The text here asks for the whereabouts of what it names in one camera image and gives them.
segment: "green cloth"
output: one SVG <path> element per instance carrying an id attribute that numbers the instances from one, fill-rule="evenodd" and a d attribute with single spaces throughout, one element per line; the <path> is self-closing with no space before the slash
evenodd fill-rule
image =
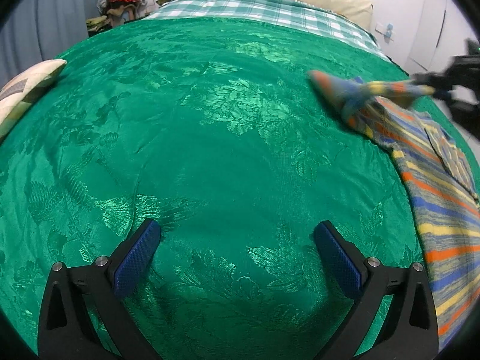
<path id="1" fill-rule="evenodd" d="M 321 220 L 384 263 L 422 259 L 387 153 L 305 80 L 312 68 L 400 80 L 395 65 L 205 17 L 128 24 L 61 57 L 57 85 L 0 146 L 0 307 L 32 348 L 52 263 L 109 255 L 144 218 L 163 240 L 125 305 L 166 360 L 313 358 L 351 306 L 311 241 Z M 441 118 L 429 99 L 419 108 Z"/>

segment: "blue textured pad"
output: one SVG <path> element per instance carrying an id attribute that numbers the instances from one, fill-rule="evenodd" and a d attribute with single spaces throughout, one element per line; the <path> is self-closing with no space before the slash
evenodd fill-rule
<path id="1" fill-rule="evenodd" d="M 330 230 L 319 223 L 313 233 L 323 265 L 333 274 L 343 294 L 350 299 L 358 299 L 362 294 L 362 278 Z"/>
<path id="2" fill-rule="evenodd" d="M 117 298 L 131 295 L 160 242 L 160 226 L 152 221 L 115 271 L 113 293 Z"/>

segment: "patchwork pillow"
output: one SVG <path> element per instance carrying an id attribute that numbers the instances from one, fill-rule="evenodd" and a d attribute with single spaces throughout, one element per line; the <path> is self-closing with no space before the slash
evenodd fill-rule
<path id="1" fill-rule="evenodd" d="M 29 67 L 0 91 L 0 143 L 22 115 L 55 82 L 67 61 L 50 59 Z"/>

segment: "striped sweater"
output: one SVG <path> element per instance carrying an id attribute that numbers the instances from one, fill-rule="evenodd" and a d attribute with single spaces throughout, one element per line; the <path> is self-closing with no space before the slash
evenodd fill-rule
<path id="1" fill-rule="evenodd" d="M 344 116 L 345 102 L 335 96 L 338 83 L 320 72 L 310 76 Z M 357 108 L 345 122 L 391 154 L 410 195 L 441 350 L 480 295 L 480 206 L 470 166 L 428 113 L 407 111 L 383 97 Z"/>

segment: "floor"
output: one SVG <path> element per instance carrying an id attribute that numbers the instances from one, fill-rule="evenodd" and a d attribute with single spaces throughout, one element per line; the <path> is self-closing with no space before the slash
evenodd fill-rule
<path id="1" fill-rule="evenodd" d="M 463 138 L 469 144 L 469 147 L 470 149 L 472 149 L 472 152 L 475 155 L 477 162 L 480 164 L 480 142 L 475 137 L 473 137 L 467 130 L 465 130 L 464 128 L 460 127 L 457 123 L 452 121 L 452 117 L 450 116 L 448 108 L 444 102 L 441 102 L 438 100 L 434 100 L 434 101 L 435 101 L 435 104 L 437 104 L 437 107 L 440 108 L 440 110 L 448 117 L 448 119 L 453 123 L 453 125 L 457 128 L 457 130 L 460 131 L 460 134 L 462 134 Z"/>

